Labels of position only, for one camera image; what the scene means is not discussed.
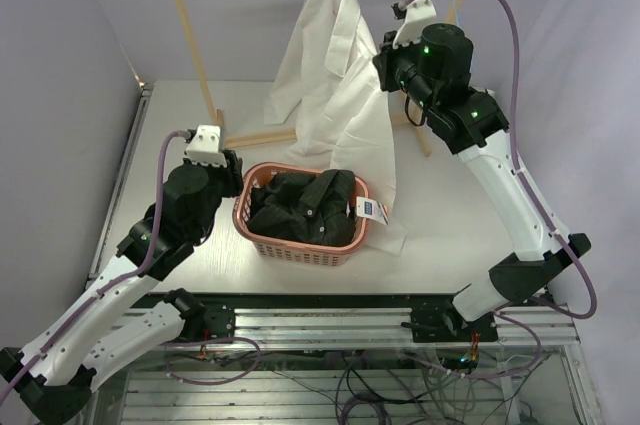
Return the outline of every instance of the hanging white fabric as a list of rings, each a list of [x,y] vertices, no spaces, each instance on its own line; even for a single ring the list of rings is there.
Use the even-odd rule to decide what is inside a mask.
[[[395,156],[387,94],[371,62],[376,53],[358,0],[305,0],[265,122],[283,123],[298,108],[292,163],[352,170],[391,211]],[[378,248],[385,249],[384,235],[376,230]],[[399,253],[397,242],[390,251]]]

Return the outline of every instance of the white table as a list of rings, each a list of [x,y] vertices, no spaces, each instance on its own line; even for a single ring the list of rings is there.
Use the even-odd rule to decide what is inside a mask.
[[[264,131],[262,102],[270,83],[210,82],[229,134]],[[210,123],[197,82],[159,81],[151,96],[130,170],[106,241],[101,267],[153,203],[158,151],[177,129]],[[282,128],[291,128],[293,120]],[[218,210],[212,237],[162,282],[158,292],[452,293],[511,253],[507,232],[484,191],[446,146],[430,136],[425,158],[410,125],[394,128],[397,198],[394,215],[410,232],[400,256],[369,247],[341,267],[264,259],[233,227],[232,200]],[[166,173],[181,163],[183,144],[170,147]],[[286,162],[290,143],[238,149],[244,170]]]

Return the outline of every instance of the basket rim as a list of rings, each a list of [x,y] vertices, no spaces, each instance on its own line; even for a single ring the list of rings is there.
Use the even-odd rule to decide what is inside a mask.
[[[296,171],[296,172],[313,173],[316,175],[319,175],[323,172],[323,170],[296,167],[295,165],[288,165],[286,163],[263,162],[263,163],[254,165],[249,170],[247,170],[247,172],[244,174],[243,182],[250,183],[254,175],[258,171],[265,168],[269,168],[269,169],[280,168],[280,169],[286,169],[286,170]],[[356,178],[356,182],[362,187],[362,190],[364,191],[364,197],[369,198],[369,187],[367,187],[367,184],[364,182],[364,180],[362,180],[358,176],[356,176],[355,178]],[[244,204],[246,203],[250,193],[251,193],[251,187],[244,187],[244,189],[242,190],[242,194],[235,201],[233,217],[232,217],[234,227],[236,228],[238,233],[242,235],[244,238],[246,238],[247,240],[251,240],[252,242],[263,243],[265,245],[272,245],[275,247],[285,247],[290,249],[294,253],[299,253],[299,252],[325,253],[325,254],[328,253],[332,255],[347,255],[355,252],[357,249],[362,247],[362,245],[364,245],[364,240],[367,237],[369,232],[368,221],[365,221],[363,223],[363,226],[360,227],[360,231],[358,232],[358,235],[354,237],[353,241],[349,245],[345,245],[344,247],[329,247],[325,245],[313,245],[309,243],[292,242],[289,240],[280,240],[277,238],[264,237],[262,235],[257,235],[255,233],[252,233],[249,231],[244,220],[242,219],[242,210],[244,208]]]

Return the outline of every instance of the white tag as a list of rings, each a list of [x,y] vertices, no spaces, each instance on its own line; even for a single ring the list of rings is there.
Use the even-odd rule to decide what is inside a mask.
[[[384,207],[370,198],[356,198],[356,215],[358,217],[375,220],[384,225],[389,225],[389,216]]]

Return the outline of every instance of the wooden rack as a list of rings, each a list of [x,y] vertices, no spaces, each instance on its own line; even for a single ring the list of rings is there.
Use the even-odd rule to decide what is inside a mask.
[[[464,0],[454,0],[454,3],[451,4],[451,6],[449,7],[449,11],[447,12],[447,23],[453,23],[455,21],[456,8],[460,7],[463,1]],[[178,14],[180,15],[180,20],[182,22],[182,28],[189,45],[189,50],[191,51],[193,66],[196,69],[196,73],[198,74],[198,81],[200,82],[200,89],[202,91],[202,96],[204,97],[205,105],[207,106],[207,111],[209,112],[209,116],[211,117],[211,121],[213,122],[213,124],[224,128],[224,115],[222,113],[222,110],[217,110],[213,104],[213,98],[211,97],[211,92],[207,84],[207,75],[202,65],[202,59],[200,58],[200,52],[198,51],[198,47],[196,45],[195,35],[193,34],[193,28],[191,27],[191,23],[189,21],[189,15],[187,14],[185,2],[184,0],[175,0],[175,2],[176,8],[178,9]],[[412,118],[414,118],[414,120],[417,120],[417,117],[420,115],[420,110],[418,109],[418,107],[413,106],[411,114]],[[408,124],[409,121],[406,119],[404,114],[402,114],[398,116],[392,116],[391,123],[392,125],[397,126]],[[424,155],[428,157],[429,155],[431,155],[431,147],[427,142],[424,131],[422,130],[422,128],[416,128],[415,133]],[[227,146],[229,148],[239,148],[250,145],[260,145],[263,143],[283,142],[290,140],[296,140],[296,132],[293,129],[252,133],[248,135],[232,135],[227,138]]]

